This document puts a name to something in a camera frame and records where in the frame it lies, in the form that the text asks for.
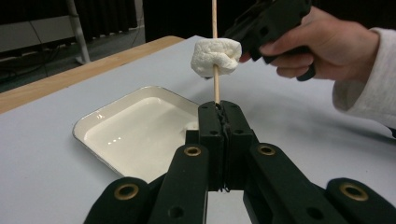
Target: white sleeve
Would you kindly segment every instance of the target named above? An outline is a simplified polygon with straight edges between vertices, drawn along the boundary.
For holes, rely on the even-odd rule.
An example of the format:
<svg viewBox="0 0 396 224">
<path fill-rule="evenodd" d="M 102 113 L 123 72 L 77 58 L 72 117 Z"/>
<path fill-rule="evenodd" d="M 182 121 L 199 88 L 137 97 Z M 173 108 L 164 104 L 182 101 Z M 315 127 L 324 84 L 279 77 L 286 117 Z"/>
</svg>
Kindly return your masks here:
<svg viewBox="0 0 396 224">
<path fill-rule="evenodd" d="M 376 120 L 396 129 L 396 31 L 374 28 L 380 44 L 367 83 L 336 81 L 332 102 L 348 115 Z"/>
</svg>

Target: brass screw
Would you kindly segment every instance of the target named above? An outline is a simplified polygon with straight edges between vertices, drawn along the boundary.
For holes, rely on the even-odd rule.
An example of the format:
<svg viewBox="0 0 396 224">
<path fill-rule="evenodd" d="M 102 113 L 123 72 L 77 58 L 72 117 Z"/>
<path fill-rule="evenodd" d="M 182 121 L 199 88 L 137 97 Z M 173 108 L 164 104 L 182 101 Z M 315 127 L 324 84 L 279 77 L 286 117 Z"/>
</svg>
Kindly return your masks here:
<svg viewBox="0 0 396 224">
<path fill-rule="evenodd" d="M 264 156 L 274 156 L 276 151 L 271 147 L 258 147 L 260 154 Z"/>
<path fill-rule="evenodd" d="M 114 190 L 114 197 L 116 199 L 125 201 L 130 200 L 139 192 L 139 187 L 136 184 L 123 184 Z"/>
<path fill-rule="evenodd" d="M 187 147 L 184 149 L 184 153 L 188 156 L 199 156 L 201 154 L 201 149 L 198 147 Z"/>
<path fill-rule="evenodd" d="M 343 183 L 340 186 L 340 190 L 348 198 L 351 198 L 359 202 L 364 202 L 369 199 L 369 195 L 366 193 L 366 191 L 364 191 L 364 189 L 351 183 Z"/>
</svg>

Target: white table surface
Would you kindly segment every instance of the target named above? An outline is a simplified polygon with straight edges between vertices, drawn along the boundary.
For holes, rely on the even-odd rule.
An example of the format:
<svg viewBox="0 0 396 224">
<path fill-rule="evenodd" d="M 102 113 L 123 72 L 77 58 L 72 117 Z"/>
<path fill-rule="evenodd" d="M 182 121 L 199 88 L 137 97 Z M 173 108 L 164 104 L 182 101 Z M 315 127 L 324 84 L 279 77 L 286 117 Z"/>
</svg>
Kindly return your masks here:
<svg viewBox="0 0 396 224">
<path fill-rule="evenodd" d="M 212 80 L 190 68 L 200 38 L 1 114 L 0 223 L 82 223 L 119 176 L 73 137 L 75 123 L 145 86 L 213 101 Z M 278 77 L 261 61 L 220 77 L 220 98 L 240 105 L 259 140 L 282 148 L 313 183 L 353 178 L 396 205 L 396 141 L 384 126 L 336 111 L 331 95 L 331 81 Z M 249 223 L 242 193 L 209 193 L 207 223 Z"/>
</svg>

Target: wooden edge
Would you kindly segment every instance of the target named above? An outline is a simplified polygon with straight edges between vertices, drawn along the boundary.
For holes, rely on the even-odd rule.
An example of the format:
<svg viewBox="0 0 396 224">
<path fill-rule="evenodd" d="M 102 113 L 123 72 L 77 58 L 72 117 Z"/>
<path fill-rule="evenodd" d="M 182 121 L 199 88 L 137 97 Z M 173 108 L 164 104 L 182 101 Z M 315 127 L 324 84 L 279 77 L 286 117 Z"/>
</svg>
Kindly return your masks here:
<svg viewBox="0 0 396 224">
<path fill-rule="evenodd" d="M 62 90 L 90 77 L 143 58 L 184 40 L 177 36 L 165 36 L 146 44 L 127 49 L 103 59 L 84 64 L 60 74 L 46 77 L 16 89 L 0 93 L 0 114 L 25 105 L 53 92 Z"/>
</svg>

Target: finger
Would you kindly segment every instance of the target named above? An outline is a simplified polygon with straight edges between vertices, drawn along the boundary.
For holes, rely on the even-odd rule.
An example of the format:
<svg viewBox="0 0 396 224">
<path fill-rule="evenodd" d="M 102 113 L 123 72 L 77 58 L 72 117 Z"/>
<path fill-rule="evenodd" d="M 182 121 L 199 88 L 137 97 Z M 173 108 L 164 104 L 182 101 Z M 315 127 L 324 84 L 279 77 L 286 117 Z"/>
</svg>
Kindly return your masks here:
<svg viewBox="0 0 396 224">
<path fill-rule="evenodd" d="M 309 69 L 309 66 L 306 67 L 299 67 L 299 68 L 285 68 L 285 67 L 278 67 L 276 72 L 282 77 L 299 77 L 305 74 Z"/>
<path fill-rule="evenodd" d="M 313 48 L 329 41 L 336 32 L 336 19 L 309 22 L 283 34 L 277 41 L 260 47 L 263 55 L 279 55 L 300 46 Z"/>
<path fill-rule="evenodd" d="M 307 67 L 314 62 L 314 56 L 310 53 L 281 55 L 271 62 L 276 67 L 299 68 Z"/>
<path fill-rule="evenodd" d="M 241 57 L 239 58 L 239 62 L 240 63 L 245 63 L 247 61 L 250 60 L 250 54 L 249 53 L 244 53 L 241 55 Z"/>
<path fill-rule="evenodd" d="M 309 14 L 304 16 L 301 19 L 301 25 L 308 24 L 309 22 L 312 22 L 312 21 L 331 20 L 333 18 L 335 18 L 335 17 L 329 13 L 327 13 L 317 7 L 311 7 L 311 11 L 309 12 Z"/>
</svg>

